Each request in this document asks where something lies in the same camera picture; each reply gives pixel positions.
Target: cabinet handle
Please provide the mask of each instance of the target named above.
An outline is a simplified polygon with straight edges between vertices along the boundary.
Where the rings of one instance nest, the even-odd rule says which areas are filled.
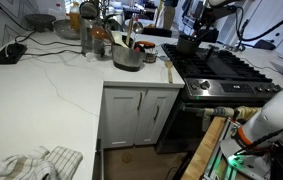
[[[157,106],[157,113],[155,113],[155,116],[154,116],[154,118],[153,118],[153,120],[154,120],[154,121],[156,121],[156,120],[157,120],[157,118],[158,118],[158,114],[159,114],[159,111],[160,111],[160,107],[159,107],[159,106]]]
[[[140,100],[139,100],[139,105],[138,105],[138,111],[140,110],[141,101],[142,101],[142,92],[140,92]]]

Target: stove knob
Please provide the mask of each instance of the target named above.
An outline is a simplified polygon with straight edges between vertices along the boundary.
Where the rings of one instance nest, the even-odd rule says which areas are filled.
[[[203,82],[200,84],[200,87],[201,87],[201,89],[206,90],[206,89],[209,89],[209,88],[210,88],[210,84],[209,84],[208,81],[203,81]]]
[[[193,82],[191,83],[191,88],[192,88],[193,90],[198,90],[198,89],[200,89],[200,83],[199,83],[199,81],[197,81],[197,80],[193,81]]]
[[[272,87],[271,87],[271,86],[267,86],[267,87],[265,87],[264,89],[265,89],[266,92],[271,92]]]
[[[281,91],[281,86],[280,85],[275,85],[272,87],[273,92],[279,92]]]
[[[258,92],[263,92],[263,91],[264,91],[264,87],[263,87],[262,85],[256,86],[255,89],[256,89]]]

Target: gas stove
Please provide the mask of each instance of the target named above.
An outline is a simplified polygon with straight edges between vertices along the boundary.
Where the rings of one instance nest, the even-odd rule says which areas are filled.
[[[267,101],[281,90],[229,51],[198,48],[194,55],[183,55],[176,45],[164,44],[162,48],[185,81],[190,100]]]

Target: wooden board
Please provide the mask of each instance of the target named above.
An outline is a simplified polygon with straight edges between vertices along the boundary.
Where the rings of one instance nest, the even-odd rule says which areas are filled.
[[[215,117],[212,121],[207,133],[200,143],[197,151],[195,152],[190,164],[182,176],[182,180],[197,180],[200,179],[204,170],[209,162],[210,156],[214,150],[216,143],[219,140],[219,136],[223,130],[224,122],[226,118]],[[221,159],[221,162],[216,170],[216,173],[220,179],[224,178],[227,162],[225,159]],[[247,179],[241,174],[237,174],[236,179]]]

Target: stove burner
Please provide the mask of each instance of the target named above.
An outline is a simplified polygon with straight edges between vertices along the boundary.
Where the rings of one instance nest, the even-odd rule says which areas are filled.
[[[229,51],[221,50],[206,60],[208,49],[199,48],[194,55],[183,55],[177,52],[176,45],[164,44],[162,48],[182,78],[272,82]]]

